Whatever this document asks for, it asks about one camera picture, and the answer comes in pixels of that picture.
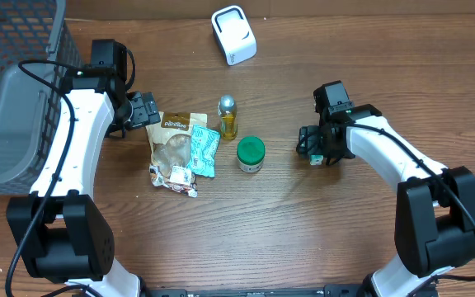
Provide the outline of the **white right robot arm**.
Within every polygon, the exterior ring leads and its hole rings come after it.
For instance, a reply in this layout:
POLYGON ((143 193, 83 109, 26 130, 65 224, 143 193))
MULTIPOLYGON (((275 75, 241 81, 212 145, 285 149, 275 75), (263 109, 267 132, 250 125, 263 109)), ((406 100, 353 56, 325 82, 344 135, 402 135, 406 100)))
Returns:
POLYGON ((296 153, 312 165, 361 158, 397 195, 396 256, 361 284, 325 285, 325 296, 436 296, 441 280, 475 282, 475 176, 414 148, 374 106, 356 106, 342 82, 314 93, 317 125, 299 130, 296 153))

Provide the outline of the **small white brown wrapper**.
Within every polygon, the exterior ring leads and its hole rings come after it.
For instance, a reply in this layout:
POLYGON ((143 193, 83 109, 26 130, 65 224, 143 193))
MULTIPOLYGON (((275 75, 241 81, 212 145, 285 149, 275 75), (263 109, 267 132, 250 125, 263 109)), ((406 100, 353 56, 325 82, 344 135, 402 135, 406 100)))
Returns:
POLYGON ((198 196, 195 174, 189 168, 173 166, 170 177, 165 177, 158 166, 150 165, 149 173, 155 187, 165 187, 191 198, 198 196))

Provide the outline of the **yellow liquid bottle grey cap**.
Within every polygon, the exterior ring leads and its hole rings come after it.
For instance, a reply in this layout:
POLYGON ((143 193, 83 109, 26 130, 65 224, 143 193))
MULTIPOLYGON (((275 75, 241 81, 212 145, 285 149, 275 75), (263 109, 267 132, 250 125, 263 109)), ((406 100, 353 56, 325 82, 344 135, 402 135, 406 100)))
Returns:
POLYGON ((237 137, 237 103, 230 95, 220 98, 218 104, 218 114, 221 121, 220 134, 223 139, 233 140, 237 137))

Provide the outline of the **brown snack pouch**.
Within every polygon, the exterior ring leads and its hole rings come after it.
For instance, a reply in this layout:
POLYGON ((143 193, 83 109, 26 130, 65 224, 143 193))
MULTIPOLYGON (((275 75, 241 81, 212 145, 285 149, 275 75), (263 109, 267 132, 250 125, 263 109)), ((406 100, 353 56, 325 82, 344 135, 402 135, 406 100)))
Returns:
POLYGON ((208 116, 202 113, 163 111, 159 115, 159 123, 146 127, 152 150, 151 164, 164 177, 170 177, 174 166, 186 167, 190 161, 193 127, 206 127, 208 116))

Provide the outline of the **green lid Knorr jar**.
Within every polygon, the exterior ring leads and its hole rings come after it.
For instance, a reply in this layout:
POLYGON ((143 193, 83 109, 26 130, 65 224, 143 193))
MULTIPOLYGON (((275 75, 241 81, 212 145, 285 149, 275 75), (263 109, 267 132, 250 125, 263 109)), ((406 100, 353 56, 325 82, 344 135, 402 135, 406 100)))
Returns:
POLYGON ((258 172, 263 167, 266 147, 256 136, 244 137, 237 145, 237 160, 244 172, 258 172))

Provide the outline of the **teal tissue pack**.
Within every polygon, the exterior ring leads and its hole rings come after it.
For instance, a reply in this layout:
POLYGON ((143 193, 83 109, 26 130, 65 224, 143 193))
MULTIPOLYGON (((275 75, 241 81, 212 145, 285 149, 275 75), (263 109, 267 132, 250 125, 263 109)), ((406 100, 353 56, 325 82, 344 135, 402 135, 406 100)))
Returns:
POLYGON ((322 155, 311 155, 309 157, 309 163, 311 166, 320 166, 323 162, 322 155))

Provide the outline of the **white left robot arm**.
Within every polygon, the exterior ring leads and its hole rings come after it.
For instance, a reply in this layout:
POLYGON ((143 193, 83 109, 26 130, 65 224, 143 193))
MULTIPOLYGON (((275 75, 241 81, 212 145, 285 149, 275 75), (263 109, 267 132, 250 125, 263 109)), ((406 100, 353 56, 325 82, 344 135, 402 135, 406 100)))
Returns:
POLYGON ((7 222, 16 251, 4 290, 12 295, 18 262, 33 278, 81 296, 146 296, 142 277, 115 258, 111 227, 93 200, 97 162, 104 138, 157 124, 160 115, 150 92, 134 92, 133 53, 116 40, 94 40, 89 64, 56 63, 63 76, 52 83, 19 69, 56 93, 62 103, 45 165, 27 196, 12 197, 7 222))

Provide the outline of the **teal wipes packet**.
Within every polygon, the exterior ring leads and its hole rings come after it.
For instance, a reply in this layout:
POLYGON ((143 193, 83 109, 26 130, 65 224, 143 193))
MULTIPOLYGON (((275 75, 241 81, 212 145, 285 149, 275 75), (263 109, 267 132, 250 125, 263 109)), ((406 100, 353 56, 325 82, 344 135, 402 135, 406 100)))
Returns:
POLYGON ((215 177, 215 155, 220 134, 202 125, 194 125, 190 138, 190 161, 187 167, 197 176, 215 177))

